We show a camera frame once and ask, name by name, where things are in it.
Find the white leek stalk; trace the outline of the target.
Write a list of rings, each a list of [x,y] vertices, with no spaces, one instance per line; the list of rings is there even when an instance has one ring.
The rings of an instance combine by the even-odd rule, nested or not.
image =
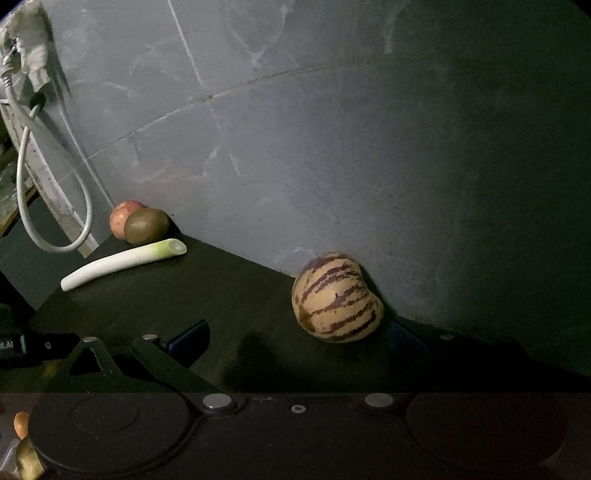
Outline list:
[[[186,253],[187,246],[183,241],[173,238],[134,247],[100,258],[80,267],[64,277],[60,282],[60,287],[62,291],[67,292],[112,273],[181,256]]]

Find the small striped pepino melon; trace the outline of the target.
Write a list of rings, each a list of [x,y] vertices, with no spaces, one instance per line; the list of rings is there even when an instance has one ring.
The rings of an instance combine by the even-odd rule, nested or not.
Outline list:
[[[336,344],[366,338],[384,317],[384,304],[370,290],[360,264],[339,252],[304,266],[291,288],[291,306],[304,331]]]

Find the dark kiwi by wall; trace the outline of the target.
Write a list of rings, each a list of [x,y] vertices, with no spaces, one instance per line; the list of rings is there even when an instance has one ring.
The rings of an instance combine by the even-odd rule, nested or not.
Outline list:
[[[124,239],[131,245],[144,245],[162,240],[168,229],[168,216],[162,210],[142,208],[128,216]]]

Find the red apple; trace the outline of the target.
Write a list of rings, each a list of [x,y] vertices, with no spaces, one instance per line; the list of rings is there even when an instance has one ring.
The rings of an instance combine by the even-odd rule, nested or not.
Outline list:
[[[125,238],[125,223],[128,217],[133,212],[143,208],[145,208],[145,205],[135,200],[127,200],[118,204],[109,215],[109,228],[113,236],[123,240]]]

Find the white rag on tap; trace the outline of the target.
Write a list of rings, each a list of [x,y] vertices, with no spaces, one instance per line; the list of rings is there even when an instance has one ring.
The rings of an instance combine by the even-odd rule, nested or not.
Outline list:
[[[1,41],[16,46],[20,71],[35,93],[49,82],[50,35],[40,1],[23,1],[1,21]]]

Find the yellow-green mango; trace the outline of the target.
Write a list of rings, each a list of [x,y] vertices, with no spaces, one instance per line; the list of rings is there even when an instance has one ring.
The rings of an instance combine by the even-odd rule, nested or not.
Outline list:
[[[39,480],[45,472],[29,437],[19,442],[15,463],[21,480]]]

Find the larger orange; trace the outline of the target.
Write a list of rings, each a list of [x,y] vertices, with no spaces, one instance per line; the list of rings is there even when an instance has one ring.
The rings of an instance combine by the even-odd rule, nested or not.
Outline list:
[[[17,412],[13,418],[13,427],[16,436],[22,440],[28,435],[30,414],[26,411]]]

